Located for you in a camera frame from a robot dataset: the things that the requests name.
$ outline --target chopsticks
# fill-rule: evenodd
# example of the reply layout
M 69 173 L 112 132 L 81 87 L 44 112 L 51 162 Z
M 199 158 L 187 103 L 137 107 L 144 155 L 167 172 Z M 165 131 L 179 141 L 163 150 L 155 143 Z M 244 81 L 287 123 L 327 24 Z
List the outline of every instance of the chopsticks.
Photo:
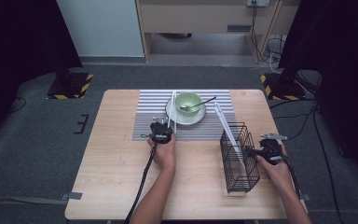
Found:
M 170 124 L 171 124 L 172 111 L 174 111 L 173 113 L 174 113 L 174 117 L 176 120 L 176 109 L 174 106 L 175 100 L 176 100 L 176 91 L 172 91 L 170 114 L 168 115 L 168 128 L 170 127 Z M 172 121 L 173 121 L 173 125 L 174 125 L 173 132 L 176 133 L 176 122 L 174 120 L 172 120 Z
M 235 141 L 234 135 L 232 135 L 231 129 L 229 128 L 229 125 L 227 123 L 226 117 L 223 114 L 223 110 L 220 107 L 219 103 L 214 103 L 214 110 L 216 111 L 217 116 L 220 119 L 220 122 L 222 122 L 223 128 L 226 131 L 226 135 L 228 136 L 228 139 L 230 140 L 232 146 L 234 147 L 234 150 L 239 154 L 242 155 L 242 152 L 240 150 L 240 148 L 237 145 L 237 141 Z M 245 164 L 243 163 L 243 159 L 240 159 L 243 168 L 245 168 Z

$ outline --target black curtain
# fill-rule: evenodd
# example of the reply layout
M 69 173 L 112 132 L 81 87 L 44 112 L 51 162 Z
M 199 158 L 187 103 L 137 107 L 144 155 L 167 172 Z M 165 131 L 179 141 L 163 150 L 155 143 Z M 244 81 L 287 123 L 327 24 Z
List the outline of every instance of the black curtain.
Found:
M 0 0 L 0 122 L 21 83 L 81 66 L 55 0 Z
M 320 72 L 317 99 L 341 152 L 358 161 L 358 2 L 302 0 L 280 67 Z

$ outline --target gray carpet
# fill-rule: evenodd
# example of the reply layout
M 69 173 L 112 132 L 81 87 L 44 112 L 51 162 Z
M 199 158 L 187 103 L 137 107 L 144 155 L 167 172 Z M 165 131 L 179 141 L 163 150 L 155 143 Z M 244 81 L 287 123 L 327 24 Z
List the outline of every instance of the gray carpet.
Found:
M 267 68 L 233 67 L 164 67 L 88 65 L 94 75 L 82 99 L 47 100 L 46 92 L 54 80 L 47 74 L 24 83 L 19 89 L 22 99 L 0 125 L 0 197 L 33 197 L 59 200 L 72 190 L 77 169 L 89 140 L 103 93 L 109 89 L 260 89 L 260 75 Z M 279 101 L 268 101 L 275 105 Z M 315 101 L 295 102 L 271 109 L 275 118 L 309 113 Z M 83 134 L 77 123 L 89 114 Z M 278 130 L 295 136 L 307 116 L 276 119 Z M 321 132 L 336 185 L 337 200 L 346 223 L 358 223 L 358 165 L 339 156 L 337 145 L 323 117 L 317 113 Z M 314 223 L 338 223 L 332 190 L 322 153 L 309 116 L 301 134 L 285 142 L 296 176 Z M 66 223 L 65 205 L 0 203 L 0 223 Z M 71 221 L 71 223 L 105 223 Z M 215 223 L 252 223 L 218 221 Z M 260 223 L 287 223 L 285 220 Z

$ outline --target forearm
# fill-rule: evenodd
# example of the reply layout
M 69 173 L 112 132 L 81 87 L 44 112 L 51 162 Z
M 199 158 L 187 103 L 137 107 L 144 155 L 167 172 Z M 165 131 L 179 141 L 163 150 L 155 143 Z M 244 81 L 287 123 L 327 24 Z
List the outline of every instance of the forearm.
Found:
M 294 190 L 280 190 L 284 210 L 286 211 L 289 223 L 308 224 L 312 223 L 303 204 L 298 199 Z
M 152 188 L 136 207 L 130 223 L 160 223 L 171 191 L 175 167 L 161 171 Z

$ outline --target wire utensil holder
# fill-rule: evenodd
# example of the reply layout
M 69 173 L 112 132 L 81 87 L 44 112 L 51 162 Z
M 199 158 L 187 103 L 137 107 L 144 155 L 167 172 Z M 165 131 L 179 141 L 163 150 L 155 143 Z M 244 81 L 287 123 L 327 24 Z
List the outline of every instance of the wire utensil holder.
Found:
M 226 131 L 223 131 L 220 138 L 220 148 L 222 151 L 227 192 L 249 192 L 260 179 L 252 135 L 248 132 L 244 122 L 229 122 L 228 126 L 237 146 L 233 146 Z

